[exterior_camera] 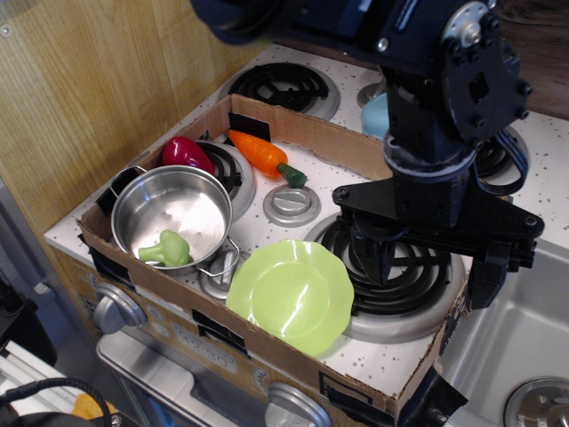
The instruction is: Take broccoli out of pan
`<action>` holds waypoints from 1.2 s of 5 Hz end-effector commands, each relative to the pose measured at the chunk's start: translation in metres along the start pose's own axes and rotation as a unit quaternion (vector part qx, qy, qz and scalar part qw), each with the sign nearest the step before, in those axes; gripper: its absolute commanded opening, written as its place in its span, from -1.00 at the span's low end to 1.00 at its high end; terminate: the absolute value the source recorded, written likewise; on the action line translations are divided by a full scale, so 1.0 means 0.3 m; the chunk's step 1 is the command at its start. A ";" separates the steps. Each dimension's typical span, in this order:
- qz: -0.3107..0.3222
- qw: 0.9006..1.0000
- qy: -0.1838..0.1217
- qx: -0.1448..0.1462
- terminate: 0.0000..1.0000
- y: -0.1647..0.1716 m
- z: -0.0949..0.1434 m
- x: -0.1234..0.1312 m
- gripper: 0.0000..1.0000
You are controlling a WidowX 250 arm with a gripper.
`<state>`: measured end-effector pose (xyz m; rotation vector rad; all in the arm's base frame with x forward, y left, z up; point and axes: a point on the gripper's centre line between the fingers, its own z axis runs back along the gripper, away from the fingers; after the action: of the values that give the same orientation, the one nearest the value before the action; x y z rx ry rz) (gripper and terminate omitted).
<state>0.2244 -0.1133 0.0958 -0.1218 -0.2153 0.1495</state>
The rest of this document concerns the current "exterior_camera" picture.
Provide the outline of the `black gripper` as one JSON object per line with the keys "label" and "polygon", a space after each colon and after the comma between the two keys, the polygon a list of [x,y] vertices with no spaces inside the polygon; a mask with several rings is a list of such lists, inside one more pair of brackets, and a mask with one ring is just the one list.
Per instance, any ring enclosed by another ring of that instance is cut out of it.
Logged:
{"label": "black gripper", "polygon": [[[482,191],[462,176],[458,181],[424,183],[398,176],[344,185],[333,192],[344,214],[362,214],[350,228],[353,252],[365,275],[386,287],[397,241],[473,258],[469,309],[488,308],[508,271],[532,268],[536,239],[544,230],[537,215]],[[490,249],[505,247],[486,260]]]}

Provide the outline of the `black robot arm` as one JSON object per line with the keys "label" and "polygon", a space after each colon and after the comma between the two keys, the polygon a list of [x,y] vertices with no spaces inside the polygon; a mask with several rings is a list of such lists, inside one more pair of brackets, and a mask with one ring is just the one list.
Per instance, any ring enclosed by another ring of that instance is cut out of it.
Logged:
{"label": "black robot arm", "polygon": [[398,243],[472,261],[469,306],[488,307],[508,273],[533,264],[543,221],[507,201],[527,157],[509,126],[533,88],[489,1],[195,1],[227,44],[286,39],[379,66],[392,177],[337,188],[337,223],[365,275],[385,285]]}

